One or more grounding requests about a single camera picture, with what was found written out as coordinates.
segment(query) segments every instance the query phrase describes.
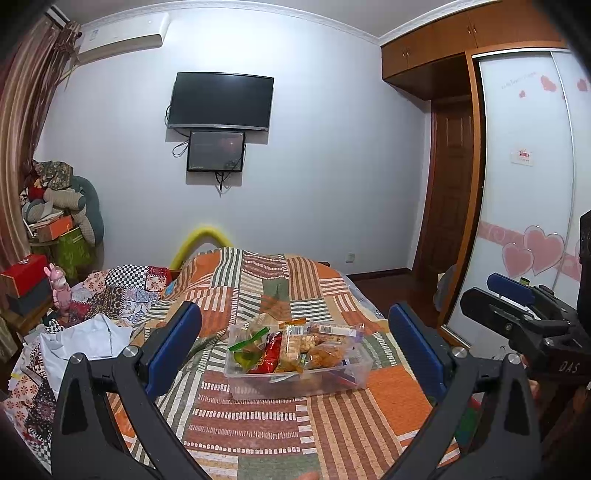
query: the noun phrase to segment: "striped quilt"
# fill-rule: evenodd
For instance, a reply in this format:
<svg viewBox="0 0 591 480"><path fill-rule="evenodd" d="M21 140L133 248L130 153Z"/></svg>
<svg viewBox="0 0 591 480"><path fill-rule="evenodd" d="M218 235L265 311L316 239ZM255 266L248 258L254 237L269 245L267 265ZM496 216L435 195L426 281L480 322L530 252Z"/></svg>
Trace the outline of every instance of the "striped quilt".
<svg viewBox="0 0 591 480"><path fill-rule="evenodd" d="M380 478L398 459L431 407L387 322L361 306L335 270L295 255L224 248L189 261L148 311L134 343L192 301L203 316L203 348L178 373L157 405L195 461L217 480ZM368 387L317 397L236 401L223 375L229 324L262 312L364 323L362 347L374 359ZM134 457L150 460L119 399L112 406ZM443 462L459 454L452 444Z"/></svg>

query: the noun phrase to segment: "white air conditioner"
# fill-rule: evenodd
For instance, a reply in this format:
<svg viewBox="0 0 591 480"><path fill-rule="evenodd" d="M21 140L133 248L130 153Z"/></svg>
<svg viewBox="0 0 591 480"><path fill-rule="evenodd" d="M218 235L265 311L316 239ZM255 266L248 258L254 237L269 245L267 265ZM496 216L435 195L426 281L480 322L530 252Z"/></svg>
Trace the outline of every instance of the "white air conditioner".
<svg viewBox="0 0 591 480"><path fill-rule="evenodd" d="M142 15L113 22L85 32L78 63L105 59L120 53L159 48L170 25L168 13Z"/></svg>

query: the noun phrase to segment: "rabbit figurine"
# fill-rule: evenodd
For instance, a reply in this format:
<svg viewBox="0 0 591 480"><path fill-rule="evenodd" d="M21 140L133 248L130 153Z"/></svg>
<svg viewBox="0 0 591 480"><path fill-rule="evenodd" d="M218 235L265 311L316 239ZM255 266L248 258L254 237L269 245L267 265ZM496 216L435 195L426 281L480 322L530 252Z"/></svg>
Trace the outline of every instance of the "rabbit figurine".
<svg viewBox="0 0 591 480"><path fill-rule="evenodd" d="M65 272L53 263L49 264L49 268L43 267L43 271L49 278L49 283L53 290L53 304L62 316L67 316L68 310L70 309L70 302L72 301L72 293L66 281Z"/></svg>

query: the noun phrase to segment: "clear plastic box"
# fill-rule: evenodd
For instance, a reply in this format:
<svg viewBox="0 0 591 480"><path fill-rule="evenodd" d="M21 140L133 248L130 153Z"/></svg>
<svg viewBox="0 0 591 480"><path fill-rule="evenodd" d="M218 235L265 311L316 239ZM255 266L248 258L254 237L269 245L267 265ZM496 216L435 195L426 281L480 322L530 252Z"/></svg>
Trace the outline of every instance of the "clear plastic box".
<svg viewBox="0 0 591 480"><path fill-rule="evenodd" d="M233 345L239 327L230 325L228 345ZM357 345L347 365L319 368L298 373L245 374L233 358L226 355L224 376L235 400L307 397L365 388L374 361Z"/></svg>

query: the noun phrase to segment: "yellow foam tube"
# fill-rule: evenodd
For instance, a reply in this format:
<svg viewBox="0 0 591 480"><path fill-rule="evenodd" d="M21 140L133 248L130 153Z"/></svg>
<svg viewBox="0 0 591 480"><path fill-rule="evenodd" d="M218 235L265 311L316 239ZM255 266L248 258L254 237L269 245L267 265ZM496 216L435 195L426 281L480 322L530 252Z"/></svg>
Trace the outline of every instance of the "yellow foam tube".
<svg viewBox="0 0 591 480"><path fill-rule="evenodd" d="M191 232L186 240L181 245L181 248L173 258L173 262L170 264L170 270L178 270L183 265L183 262L191 254L195 243L205 237L212 237L220 247L232 247L232 243L228 240L228 237L221 233L219 230L212 226L202 226Z"/></svg>

